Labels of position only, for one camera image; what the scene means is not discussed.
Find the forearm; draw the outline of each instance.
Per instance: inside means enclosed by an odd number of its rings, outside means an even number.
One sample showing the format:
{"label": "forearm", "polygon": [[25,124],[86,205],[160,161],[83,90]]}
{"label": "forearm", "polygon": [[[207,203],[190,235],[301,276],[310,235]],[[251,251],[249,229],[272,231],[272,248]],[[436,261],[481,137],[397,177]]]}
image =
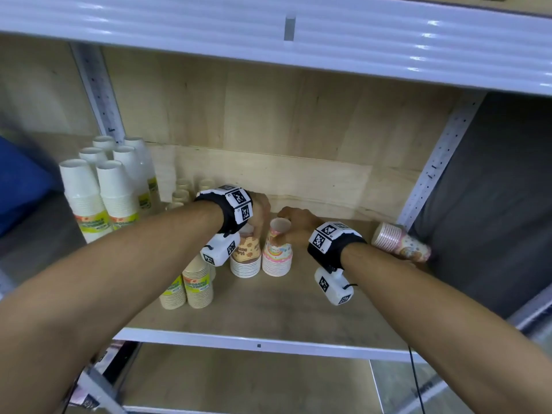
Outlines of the forearm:
{"label": "forearm", "polygon": [[549,412],[552,362],[514,327],[454,288],[366,244],[348,245],[341,260],[349,281],[474,411]]}
{"label": "forearm", "polygon": [[[220,207],[208,201],[151,217],[83,247],[0,301],[0,365],[13,367],[0,394],[23,400],[3,397],[0,405],[49,412],[44,401],[59,401],[88,358],[160,295],[222,224]],[[51,372],[56,378],[45,385]],[[33,387],[40,407],[22,397]]]}

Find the yellow-green label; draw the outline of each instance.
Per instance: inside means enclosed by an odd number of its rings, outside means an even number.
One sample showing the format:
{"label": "yellow-green label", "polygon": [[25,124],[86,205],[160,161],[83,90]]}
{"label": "yellow-green label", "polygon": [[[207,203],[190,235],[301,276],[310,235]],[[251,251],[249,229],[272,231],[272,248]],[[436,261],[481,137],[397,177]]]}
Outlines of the yellow-green label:
{"label": "yellow-green label", "polygon": [[203,278],[201,279],[189,279],[184,275],[182,275],[182,278],[184,280],[184,287],[186,288],[186,292],[189,292],[191,294],[198,294],[200,292],[203,292],[204,290],[207,290],[211,283],[209,273],[207,273],[207,275],[203,276]]}
{"label": "yellow-green label", "polygon": [[140,209],[151,209],[151,196],[150,193],[144,193],[143,195],[138,196],[138,201],[140,202]]}
{"label": "yellow-green label", "polygon": [[182,276],[179,276],[172,284],[170,284],[167,290],[163,292],[163,296],[174,295],[180,289],[182,289]]}
{"label": "yellow-green label", "polygon": [[123,218],[114,218],[113,216],[110,216],[110,218],[111,223],[113,224],[113,229],[117,230],[136,222],[139,219],[139,216],[138,214],[134,214]]}
{"label": "yellow-green label", "polygon": [[149,191],[159,190],[159,187],[157,187],[157,177],[152,177],[151,179],[148,179],[147,185],[149,187]]}
{"label": "yellow-green label", "polygon": [[100,212],[99,214],[91,216],[78,216],[74,218],[77,220],[78,227],[82,232],[89,232],[92,234],[105,231],[109,228],[109,216],[107,211]]}

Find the hand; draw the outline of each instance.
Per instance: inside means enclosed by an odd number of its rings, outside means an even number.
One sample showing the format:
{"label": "hand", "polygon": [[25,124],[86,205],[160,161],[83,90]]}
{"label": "hand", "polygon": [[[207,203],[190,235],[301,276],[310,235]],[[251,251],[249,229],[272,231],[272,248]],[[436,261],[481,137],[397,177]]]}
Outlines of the hand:
{"label": "hand", "polygon": [[308,239],[313,231],[324,223],[323,220],[307,209],[290,208],[288,206],[283,208],[278,216],[289,219],[292,222],[292,228],[285,234],[280,234],[272,239],[272,243],[276,246],[290,243],[293,246],[307,248]]}
{"label": "hand", "polygon": [[266,195],[249,191],[251,200],[253,201],[253,216],[249,218],[247,223],[253,226],[253,236],[260,238],[265,222],[270,219],[271,203]]}

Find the wrist strap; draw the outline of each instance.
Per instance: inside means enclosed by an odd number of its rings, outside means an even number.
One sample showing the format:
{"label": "wrist strap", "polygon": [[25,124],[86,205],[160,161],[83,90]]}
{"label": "wrist strap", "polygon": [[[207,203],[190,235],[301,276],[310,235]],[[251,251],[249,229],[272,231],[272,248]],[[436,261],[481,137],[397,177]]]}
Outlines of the wrist strap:
{"label": "wrist strap", "polygon": [[225,184],[216,189],[200,191],[194,202],[208,200],[215,202],[223,211],[224,223],[219,234],[234,234],[253,215],[251,196],[241,187]]}
{"label": "wrist strap", "polygon": [[345,246],[353,242],[366,244],[357,231],[343,222],[325,222],[315,229],[308,239],[307,250],[328,273],[332,273],[337,269],[343,269],[341,252]]}

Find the shelf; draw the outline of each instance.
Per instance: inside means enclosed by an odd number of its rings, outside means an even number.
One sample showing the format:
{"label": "shelf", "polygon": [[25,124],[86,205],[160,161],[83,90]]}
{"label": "shelf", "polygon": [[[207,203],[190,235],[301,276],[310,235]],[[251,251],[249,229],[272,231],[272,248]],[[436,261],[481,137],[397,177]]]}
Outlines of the shelf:
{"label": "shelf", "polygon": [[369,361],[160,344],[142,346],[122,402],[129,412],[382,412]]}
{"label": "shelf", "polygon": [[0,0],[0,11],[4,32],[552,95],[552,19],[537,16],[416,0]]}
{"label": "shelf", "polygon": [[[344,222],[367,238],[376,227],[373,222]],[[155,300],[115,338],[409,362],[406,343],[360,290],[344,305],[328,302],[314,280],[318,267],[306,250],[294,250],[292,269],[280,278],[260,271],[240,279],[226,262],[217,267],[215,298],[208,307],[168,311]],[[417,354],[415,360],[423,362]]]}

